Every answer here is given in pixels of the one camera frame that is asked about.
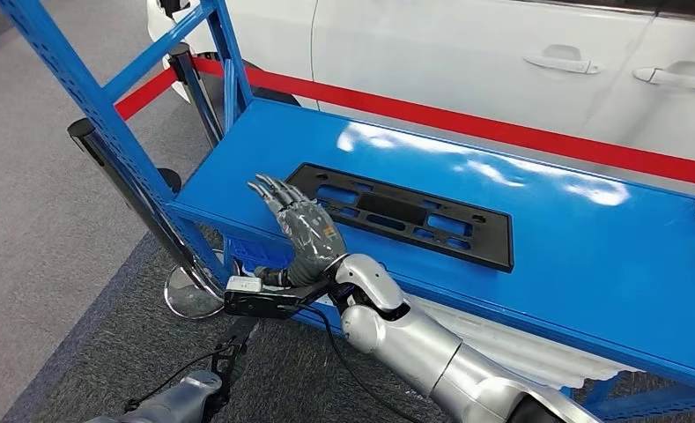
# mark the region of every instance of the metal rod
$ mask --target metal rod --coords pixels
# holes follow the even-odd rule
[[[135,60],[127,65],[119,74],[108,81],[103,87],[103,92],[112,101],[116,102],[127,92],[145,73],[155,66],[166,53],[179,41],[183,40],[194,28],[214,11],[213,4],[199,4],[193,11],[179,21],[150,47],[146,48]]]
[[[232,128],[233,122],[235,122],[238,110],[238,95],[236,89],[235,80],[235,68],[233,67],[233,60],[225,59],[223,62],[224,72],[223,75],[223,92],[225,93],[225,100],[223,103],[223,121],[225,124],[225,132]]]
[[[207,95],[199,72],[196,71],[194,63],[191,61],[189,45],[180,42],[168,54],[171,56],[168,63],[174,68],[176,77],[184,85],[189,101],[196,108],[199,117],[202,118],[202,125],[207,139],[210,141],[210,146],[215,148],[223,137],[223,131],[220,129],[220,122],[215,115],[215,109],[210,103],[210,97]]]
[[[194,285],[222,301],[224,290],[199,269],[192,252],[163,219],[162,213],[154,210],[152,202],[147,200],[147,195],[143,193],[142,188],[132,182],[129,173],[122,169],[122,165],[117,164],[116,160],[111,160],[106,142],[95,130],[92,123],[86,118],[80,119],[70,125],[67,132],[80,149],[90,154],[99,169],[124,197],[129,207],[139,215]],[[223,265],[226,267],[226,271],[230,272],[228,276],[234,274],[233,260],[230,260],[229,263],[223,263]]]

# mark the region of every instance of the white car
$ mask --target white car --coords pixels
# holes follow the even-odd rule
[[[198,0],[190,3],[147,0],[151,38]],[[695,0],[227,4],[244,60],[266,71],[695,160]],[[215,51],[206,25],[186,41],[194,53]],[[307,108],[695,194],[690,184],[295,100]]]

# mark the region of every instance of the chrome stanchion base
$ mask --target chrome stanchion base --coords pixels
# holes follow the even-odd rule
[[[223,252],[218,249],[214,251],[222,262]],[[180,266],[176,266],[168,276],[163,297],[166,299],[166,305],[175,315],[189,320],[211,317],[223,311],[224,306],[222,301],[197,288]]]

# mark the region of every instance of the blue table surface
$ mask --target blue table surface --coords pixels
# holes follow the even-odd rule
[[[174,208],[281,248],[246,182],[303,162],[513,217],[510,274],[340,226],[405,291],[695,385],[694,197],[255,100]]]

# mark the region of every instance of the car door handle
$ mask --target car door handle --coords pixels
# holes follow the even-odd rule
[[[536,66],[549,69],[559,69],[583,75],[594,75],[602,71],[601,66],[590,60],[571,60],[547,56],[524,56],[523,60]]]
[[[661,68],[640,68],[632,71],[632,75],[649,84],[681,86],[695,89],[695,76],[681,75]]]

